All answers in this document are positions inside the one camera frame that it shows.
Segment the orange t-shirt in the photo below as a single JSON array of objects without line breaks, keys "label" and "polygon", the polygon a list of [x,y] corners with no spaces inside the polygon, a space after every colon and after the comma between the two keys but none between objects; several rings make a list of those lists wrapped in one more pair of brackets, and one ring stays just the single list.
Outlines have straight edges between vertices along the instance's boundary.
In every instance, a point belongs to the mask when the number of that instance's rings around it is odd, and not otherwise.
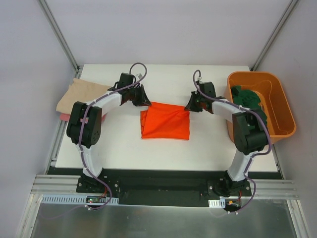
[{"label": "orange t-shirt", "polygon": [[184,106],[152,102],[140,113],[142,139],[190,139],[190,112]]}]

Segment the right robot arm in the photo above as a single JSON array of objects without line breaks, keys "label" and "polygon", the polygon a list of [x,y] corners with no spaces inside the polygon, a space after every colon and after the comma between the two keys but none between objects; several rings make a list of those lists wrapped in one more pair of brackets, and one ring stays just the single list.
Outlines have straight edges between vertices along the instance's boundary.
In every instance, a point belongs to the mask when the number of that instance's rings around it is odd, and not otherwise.
[{"label": "right robot arm", "polygon": [[236,105],[227,99],[216,97],[212,82],[194,81],[196,91],[191,92],[185,110],[202,112],[203,110],[223,117],[233,126],[233,140],[236,153],[227,170],[230,177],[223,183],[227,195],[235,195],[241,189],[239,181],[248,177],[249,168],[257,156],[264,156],[271,151],[268,129],[255,111]]}]

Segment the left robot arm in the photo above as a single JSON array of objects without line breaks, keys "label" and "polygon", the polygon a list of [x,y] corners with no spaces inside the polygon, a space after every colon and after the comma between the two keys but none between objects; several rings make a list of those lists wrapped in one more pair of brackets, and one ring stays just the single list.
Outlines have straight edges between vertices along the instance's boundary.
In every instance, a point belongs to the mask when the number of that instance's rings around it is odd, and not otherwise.
[{"label": "left robot arm", "polygon": [[103,169],[101,161],[93,151],[102,133],[103,117],[128,101],[136,107],[151,106],[141,84],[143,78],[140,74],[122,73],[119,81],[100,97],[73,105],[66,135],[79,151],[83,174],[91,177],[87,186],[94,193],[101,192],[105,186],[105,181],[99,177]]}]

